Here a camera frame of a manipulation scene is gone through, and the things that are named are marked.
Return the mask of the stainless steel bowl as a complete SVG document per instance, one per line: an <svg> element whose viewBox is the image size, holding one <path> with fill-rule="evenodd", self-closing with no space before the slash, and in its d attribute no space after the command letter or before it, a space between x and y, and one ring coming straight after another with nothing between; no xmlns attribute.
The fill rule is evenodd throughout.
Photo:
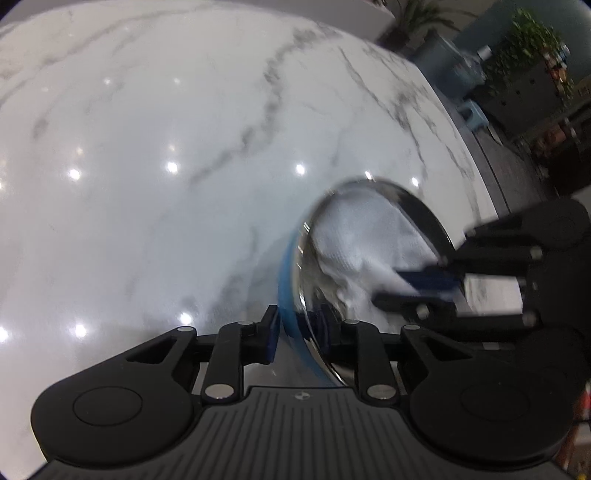
<svg viewBox="0 0 591 480"><path fill-rule="evenodd" d="M397 334L406 321L373 303L376 294L430 297L467 306L463 279L429 272L454 249L445 228L415 195L386 179L339 184L304 216L284 252L279 292L283 328L301 361L322 385L349 386L353 370L328 357L331 328L361 320Z"/></svg>

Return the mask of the white cloth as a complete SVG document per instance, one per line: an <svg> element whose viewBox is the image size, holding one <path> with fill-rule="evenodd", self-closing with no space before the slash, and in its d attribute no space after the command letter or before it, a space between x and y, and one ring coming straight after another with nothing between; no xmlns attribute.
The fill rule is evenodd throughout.
<svg viewBox="0 0 591 480"><path fill-rule="evenodd" d="M399 206L370 189L335 195L311 229L322 272L338 285L345 317L398 333L406 320L372 303L379 291L416 295L398 270L422 270L437 255Z"/></svg>

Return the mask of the potted green plant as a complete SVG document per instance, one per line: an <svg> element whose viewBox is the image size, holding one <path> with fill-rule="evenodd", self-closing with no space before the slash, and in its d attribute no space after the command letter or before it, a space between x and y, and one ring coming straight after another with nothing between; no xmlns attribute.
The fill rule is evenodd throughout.
<svg viewBox="0 0 591 480"><path fill-rule="evenodd" d="M502 128L521 135L561 110L573 84L570 49L551 27L519 9L508 33L484 63L483 109Z"/></svg>

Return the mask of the grey trash bin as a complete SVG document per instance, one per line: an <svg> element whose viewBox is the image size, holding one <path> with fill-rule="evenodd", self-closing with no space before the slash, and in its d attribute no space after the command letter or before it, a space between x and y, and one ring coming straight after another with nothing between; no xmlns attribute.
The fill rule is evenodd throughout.
<svg viewBox="0 0 591 480"><path fill-rule="evenodd" d="M450 99L463 99L486 82L481 59L460 50L435 29L427 33L411 60L428 82Z"/></svg>

